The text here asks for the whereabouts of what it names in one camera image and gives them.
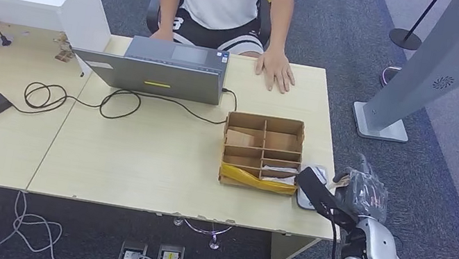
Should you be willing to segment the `person's right hand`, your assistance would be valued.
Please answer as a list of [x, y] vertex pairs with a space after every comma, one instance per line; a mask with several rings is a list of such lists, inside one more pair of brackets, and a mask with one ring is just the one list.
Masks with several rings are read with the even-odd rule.
[[160, 28], [155, 33], [152, 33], [151, 38], [173, 42], [174, 34], [173, 31], [167, 30], [166, 28]]

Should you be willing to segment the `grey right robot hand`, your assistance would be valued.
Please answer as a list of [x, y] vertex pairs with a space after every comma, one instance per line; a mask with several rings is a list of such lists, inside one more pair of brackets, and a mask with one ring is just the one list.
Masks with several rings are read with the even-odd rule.
[[387, 218], [388, 190], [374, 172], [364, 154], [358, 153], [359, 168], [346, 167], [333, 177], [331, 188], [347, 212], [372, 217], [384, 224]]

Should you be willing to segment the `person's left hand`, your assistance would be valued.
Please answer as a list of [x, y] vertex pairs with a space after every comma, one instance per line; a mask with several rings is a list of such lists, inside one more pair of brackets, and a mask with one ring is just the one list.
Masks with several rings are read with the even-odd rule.
[[289, 60], [285, 52], [280, 49], [268, 48], [260, 55], [255, 72], [256, 75], [263, 75], [265, 87], [269, 91], [275, 89], [285, 94], [296, 84]]

